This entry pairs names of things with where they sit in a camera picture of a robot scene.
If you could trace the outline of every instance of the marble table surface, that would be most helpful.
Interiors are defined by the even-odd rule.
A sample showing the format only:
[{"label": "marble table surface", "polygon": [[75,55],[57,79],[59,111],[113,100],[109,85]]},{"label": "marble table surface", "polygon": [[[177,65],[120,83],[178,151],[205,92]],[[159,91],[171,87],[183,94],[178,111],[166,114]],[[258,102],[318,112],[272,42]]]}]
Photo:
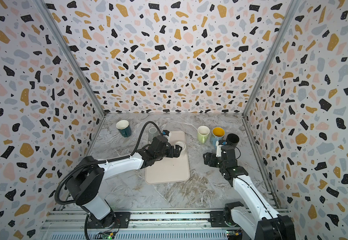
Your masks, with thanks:
[{"label": "marble table surface", "polygon": [[[116,128],[119,120],[128,120],[132,136],[124,138]],[[229,114],[108,114],[100,130],[90,155],[95,159],[108,159],[129,154],[137,142],[138,135],[147,121],[155,122],[163,130],[182,130],[186,134],[190,179],[185,182],[172,182],[149,185],[144,180],[145,169],[132,170],[113,176],[102,182],[100,196],[114,209],[141,208],[223,208],[226,203],[242,201],[242,198],[225,180],[218,168],[203,163],[203,154],[215,152],[209,139],[200,144],[197,128],[205,125],[224,128],[226,135],[235,133],[240,141],[238,148],[241,157],[237,160],[243,166],[258,190],[268,199],[267,190],[259,171],[250,142],[244,129],[241,115]],[[148,142],[148,128],[143,134],[139,147]],[[66,210],[76,208],[67,205]]]}]

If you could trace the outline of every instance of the black cable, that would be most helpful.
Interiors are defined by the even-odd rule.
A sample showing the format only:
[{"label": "black cable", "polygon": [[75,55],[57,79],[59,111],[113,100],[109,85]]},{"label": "black cable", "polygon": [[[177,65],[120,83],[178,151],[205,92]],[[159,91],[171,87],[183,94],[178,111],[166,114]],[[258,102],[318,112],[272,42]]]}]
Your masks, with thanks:
[{"label": "black cable", "polygon": [[238,158],[241,157],[242,153],[241,153],[241,151],[239,150],[239,148],[237,148],[237,147],[235,147],[235,148],[238,149],[238,151],[239,151],[239,156],[235,159],[235,160],[237,160]]},{"label": "black cable", "polygon": [[143,125],[143,127],[142,127],[141,133],[139,134],[137,144],[135,145],[134,150],[133,150],[133,151],[131,152],[131,154],[130,154],[131,156],[134,155],[134,153],[137,151],[138,146],[139,146],[139,142],[141,141],[141,138],[142,138],[143,131],[145,131],[145,127],[146,127],[149,123],[153,124],[153,125],[157,128],[159,134],[162,135],[162,132],[161,132],[161,130],[159,129],[159,127],[157,126],[157,124],[155,124],[155,123],[152,122],[152,121],[146,122],[145,125]]},{"label": "black cable", "polygon": [[87,222],[89,221],[89,215],[90,214],[86,215],[86,220],[85,220],[85,237],[86,237],[86,240],[90,240],[89,235],[87,234]]}]

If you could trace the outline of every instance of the terrazzo wallpaper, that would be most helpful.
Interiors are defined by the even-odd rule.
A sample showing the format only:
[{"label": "terrazzo wallpaper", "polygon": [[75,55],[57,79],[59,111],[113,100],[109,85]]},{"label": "terrazzo wallpaper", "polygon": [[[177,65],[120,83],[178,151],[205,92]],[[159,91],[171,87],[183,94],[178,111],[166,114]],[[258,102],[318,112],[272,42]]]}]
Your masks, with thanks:
[{"label": "terrazzo wallpaper", "polygon": [[301,239],[348,240],[348,1],[301,1],[247,120]]},{"label": "terrazzo wallpaper", "polygon": [[106,112],[242,112],[286,0],[47,0]]},{"label": "terrazzo wallpaper", "polygon": [[0,240],[37,237],[100,120],[33,2],[0,0]]}]

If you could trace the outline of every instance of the blue mug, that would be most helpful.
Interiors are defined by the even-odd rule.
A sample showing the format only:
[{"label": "blue mug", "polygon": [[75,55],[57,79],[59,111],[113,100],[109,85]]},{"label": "blue mug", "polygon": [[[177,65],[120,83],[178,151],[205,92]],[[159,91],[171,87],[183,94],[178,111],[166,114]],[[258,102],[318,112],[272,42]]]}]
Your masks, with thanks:
[{"label": "blue mug", "polygon": [[131,136],[131,128],[129,125],[129,121],[120,120],[119,122],[117,122],[116,127],[123,137]]}]

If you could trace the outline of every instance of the metal frame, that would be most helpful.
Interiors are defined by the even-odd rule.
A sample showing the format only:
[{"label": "metal frame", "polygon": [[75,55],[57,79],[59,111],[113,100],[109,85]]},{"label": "metal frame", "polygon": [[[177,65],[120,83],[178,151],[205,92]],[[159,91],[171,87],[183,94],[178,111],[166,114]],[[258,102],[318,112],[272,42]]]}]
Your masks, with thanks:
[{"label": "metal frame", "polygon": [[54,36],[54,39],[61,48],[63,54],[67,58],[67,61],[70,63],[73,71],[78,75],[79,79],[81,80],[81,83],[84,86],[86,93],[89,95],[94,106],[97,108],[97,112],[101,115],[101,118],[104,118],[106,113],[104,112],[100,102],[98,101],[93,90],[91,89],[90,84],[86,81],[85,75],[83,74],[81,68],[78,65],[78,62],[75,60],[73,54],[71,53],[69,46],[63,39],[63,35],[59,30],[58,26],[56,25],[54,19],[52,18],[51,13],[47,9],[45,2],[43,0],[33,0],[33,3],[35,4],[35,7],[38,10],[39,14],[45,21],[48,29]]},{"label": "metal frame", "polygon": [[267,55],[267,58],[264,62],[263,68],[261,73],[259,74],[258,80],[256,81],[253,90],[251,91],[251,94],[248,98],[248,101],[246,103],[246,106],[244,107],[244,111],[243,111],[243,116],[247,116],[250,106],[253,103],[254,99],[255,99],[255,95],[258,93],[260,86],[262,85],[263,81],[264,81],[264,77],[266,76],[268,69],[271,66],[272,60],[274,59],[275,55],[276,55],[276,51],[278,50],[279,46],[282,43],[283,37],[287,32],[287,29],[289,28],[290,22],[292,20],[292,18],[294,17],[294,14],[296,12],[296,9],[299,6],[299,2],[301,0],[291,0],[289,7],[287,8],[286,14],[284,16],[283,22],[281,27],[279,28],[279,32],[275,38],[275,41],[273,43],[273,45],[271,46],[270,52]]}]

